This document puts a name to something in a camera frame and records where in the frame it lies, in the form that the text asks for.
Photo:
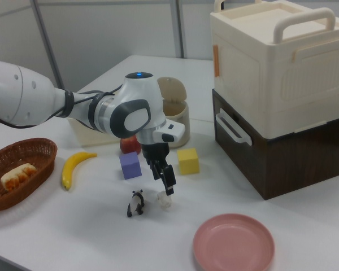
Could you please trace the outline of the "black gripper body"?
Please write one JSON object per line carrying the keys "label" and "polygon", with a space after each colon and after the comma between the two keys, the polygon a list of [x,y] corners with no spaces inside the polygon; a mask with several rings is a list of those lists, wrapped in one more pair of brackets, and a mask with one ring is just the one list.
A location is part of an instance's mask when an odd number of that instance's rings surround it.
{"label": "black gripper body", "polygon": [[156,163],[160,167],[168,165],[166,161],[166,157],[170,152],[168,143],[142,144],[141,147],[143,156],[150,167],[153,167]]}

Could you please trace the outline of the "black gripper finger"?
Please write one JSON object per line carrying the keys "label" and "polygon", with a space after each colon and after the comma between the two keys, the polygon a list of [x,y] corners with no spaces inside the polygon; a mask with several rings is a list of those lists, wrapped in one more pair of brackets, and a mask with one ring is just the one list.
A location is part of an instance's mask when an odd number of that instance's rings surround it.
{"label": "black gripper finger", "polygon": [[174,193],[173,187],[176,185],[176,178],[172,165],[167,165],[160,170],[160,178],[164,184],[166,195],[172,195]]}
{"label": "black gripper finger", "polygon": [[153,178],[155,180],[161,179],[162,178],[162,172],[161,172],[160,162],[151,161],[149,166],[150,166],[150,169],[152,170]]}

